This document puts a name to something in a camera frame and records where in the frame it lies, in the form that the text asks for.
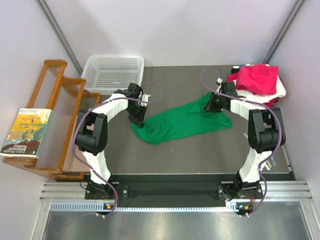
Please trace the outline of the green t shirt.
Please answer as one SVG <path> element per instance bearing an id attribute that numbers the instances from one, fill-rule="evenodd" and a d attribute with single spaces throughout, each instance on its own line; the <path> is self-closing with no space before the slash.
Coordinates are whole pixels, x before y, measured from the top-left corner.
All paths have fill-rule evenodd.
<path id="1" fill-rule="evenodd" d="M 131 130 L 140 140 L 156 146 L 172 140 L 230 129 L 233 122 L 225 113 L 204 111 L 210 97 L 209 92 L 195 101 L 156 114 L 145 120 L 143 127 L 132 124 Z"/>

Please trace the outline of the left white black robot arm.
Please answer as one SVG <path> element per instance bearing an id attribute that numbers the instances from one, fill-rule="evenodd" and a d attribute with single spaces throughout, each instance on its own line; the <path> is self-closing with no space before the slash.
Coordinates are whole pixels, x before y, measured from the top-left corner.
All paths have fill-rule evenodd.
<path id="1" fill-rule="evenodd" d="M 108 142 L 108 122 L 126 110 L 128 119 L 138 127 L 144 126 L 149 95 L 135 83 L 125 90 L 116 90 L 107 100 L 91 109 L 78 112 L 73 144 L 83 154 L 90 170 L 90 180 L 86 187 L 87 199 L 107 199 L 115 197 L 114 187 L 109 182 L 111 173 L 107 167 L 105 148 Z"/>

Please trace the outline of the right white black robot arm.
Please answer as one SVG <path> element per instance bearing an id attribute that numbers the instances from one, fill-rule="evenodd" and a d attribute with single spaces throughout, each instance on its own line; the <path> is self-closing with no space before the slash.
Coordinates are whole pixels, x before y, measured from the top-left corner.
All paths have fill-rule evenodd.
<path id="1" fill-rule="evenodd" d="M 225 82 L 219 77 L 216 85 L 217 89 L 211 93 L 204 110 L 212 113 L 227 110 L 247 120 L 250 146 L 245 163 L 235 175 L 232 191 L 228 192 L 224 187 L 221 196 L 245 198 L 259 191 L 266 162 L 286 142 L 282 113 L 278 107 L 270 108 L 238 96 L 233 82 Z"/>

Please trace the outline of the white plastic basket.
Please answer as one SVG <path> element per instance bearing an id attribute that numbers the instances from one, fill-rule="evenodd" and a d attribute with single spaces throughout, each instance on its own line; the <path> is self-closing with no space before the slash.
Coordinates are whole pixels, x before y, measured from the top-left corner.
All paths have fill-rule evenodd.
<path id="1" fill-rule="evenodd" d="M 142 56 L 93 55 L 88 58 L 81 78 L 90 93 L 112 95 L 131 83 L 141 85 L 145 61 Z"/>

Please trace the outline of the pink red folded shirt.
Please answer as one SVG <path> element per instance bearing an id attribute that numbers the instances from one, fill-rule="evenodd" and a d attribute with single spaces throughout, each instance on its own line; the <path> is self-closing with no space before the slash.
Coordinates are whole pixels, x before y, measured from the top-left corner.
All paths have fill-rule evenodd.
<path id="1" fill-rule="evenodd" d="M 254 95 L 273 95 L 277 92 L 278 66 L 266 64 L 242 66 L 239 69 L 235 88 Z"/>

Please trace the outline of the red bottom shirt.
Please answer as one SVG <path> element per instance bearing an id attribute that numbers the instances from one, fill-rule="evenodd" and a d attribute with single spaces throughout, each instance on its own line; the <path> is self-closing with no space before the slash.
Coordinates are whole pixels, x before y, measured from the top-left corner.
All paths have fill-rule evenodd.
<path id="1" fill-rule="evenodd" d="M 227 76 L 227 81 L 228 82 L 234 82 L 234 85 L 235 85 L 235 88 L 236 90 L 246 90 L 246 91 L 250 91 L 251 93 L 253 93 L 254 95 L 258 95 L 256 93 L 256 87 L 255 86 L 250 86 L 250 87 L 246 87 L 246 86 L 237 86 L 237 80 L 238 80 L 238 77 L 239 77 L 239 73 L 238 72 L 235 72 L 231 75 L 228 75 Z M 272 90 L 271 91 L 267 91 L 267 94 L 261 94 L 261 95 L 273 95 L 276 93 L 276 83 L 277 81 L 274 81 L 272 82 L 271 84 L 269 84 L 269 82 L 267 82 L 266 84 L 264 83 L 258 83 L 257 85 L 257 88 L 258 89 L 262 89 L 264 90 L 265 88 L 268 88 L 268 86 L 270 85 Z M 276 98 L 274 100 L 271 100 L 270 102 L 268 103 L 264 103 L 266 106 L 268 107 L 272 107 L 274 103 L 276 103 L 278 101 L 279 98 Z"/>

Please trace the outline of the white folded shirt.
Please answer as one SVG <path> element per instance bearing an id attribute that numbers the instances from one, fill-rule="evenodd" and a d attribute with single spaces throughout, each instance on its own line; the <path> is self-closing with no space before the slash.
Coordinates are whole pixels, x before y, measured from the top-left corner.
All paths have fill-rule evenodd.
<path id="1" fill-rule="evenodd" d="M 282 81 L 277 76 L 275 94 L 271 94 L 271 95 L 253 94 L 248 90 L 239 90 L 239 89 L 236 89 L 236 93 L 238 96 L 245 97 L 248 101 L 265 104 L 265 103 L 269 103 L 272 100 L 285 97 L 287 94 L 287 91 L 283 86 Z"/>

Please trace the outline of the wooden rack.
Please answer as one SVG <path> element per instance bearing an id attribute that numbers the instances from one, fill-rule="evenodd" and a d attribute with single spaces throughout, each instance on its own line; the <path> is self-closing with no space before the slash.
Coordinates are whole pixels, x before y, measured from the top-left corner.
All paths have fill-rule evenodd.
<path id="1" fill-rule="evenodd" d="M 82 100 L 99 104 L 101 95 L 85 91 L 86 81 L 64 75 L 67 62 L 47 59 L 23 114 L 8 134 L 5 164 L 56 180 L 81 181 L 85 171 L 72 170 L 72 137 Z"/>

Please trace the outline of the yellow marker pen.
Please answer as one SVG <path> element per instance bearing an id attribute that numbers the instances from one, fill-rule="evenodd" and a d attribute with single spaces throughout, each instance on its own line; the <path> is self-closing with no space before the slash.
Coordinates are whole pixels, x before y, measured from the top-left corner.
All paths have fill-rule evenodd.
<path id="1" fill-rule="evenodd" d="M 268 165 L 268 167 L 271 169 L 272 168 L 272 165 L 271 165 L 271 163 L 270 163 L 270 161 L 268 160 L 268 161 L 266 161 L 266 164 Z"/>

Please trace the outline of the white marker pen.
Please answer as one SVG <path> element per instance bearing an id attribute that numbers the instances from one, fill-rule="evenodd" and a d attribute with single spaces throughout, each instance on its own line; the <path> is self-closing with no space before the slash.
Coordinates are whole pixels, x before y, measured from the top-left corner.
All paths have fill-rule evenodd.
<path id="1" fill-rule="evenodd" d="M 274 159 L 274 157 L 270 158 L 270 162 L 273 166 L 276 166 L 276 160 Z"/>

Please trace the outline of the paperback book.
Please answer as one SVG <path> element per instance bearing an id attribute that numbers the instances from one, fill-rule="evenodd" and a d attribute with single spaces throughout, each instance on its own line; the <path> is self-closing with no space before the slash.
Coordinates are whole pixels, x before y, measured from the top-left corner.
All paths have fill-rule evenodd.
<path id="1" fill-rule="evenodd" d="M 3 144 L 0 155 L 6 158 L 40 156 L 53 117 L 47 108 L 21 108 Z"/>

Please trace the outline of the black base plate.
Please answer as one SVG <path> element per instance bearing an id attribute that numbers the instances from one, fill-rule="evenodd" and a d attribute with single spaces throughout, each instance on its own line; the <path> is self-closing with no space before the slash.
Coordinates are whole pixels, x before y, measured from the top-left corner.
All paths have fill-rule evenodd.
<path id="1" fill-rule="evenodd" d="M 109 186 L 114 190 L 114 200 L 118 207 L 224 207 L 226 201 L 244 200 L 251 202 L 263 196 L 263 182 L 259 183 L 256 194 L 248 197 L 221 196 L 221 190 L 227 188 L 230 193 L 236 174 L 200 173 L 200 174 L 114 174 Z"/>

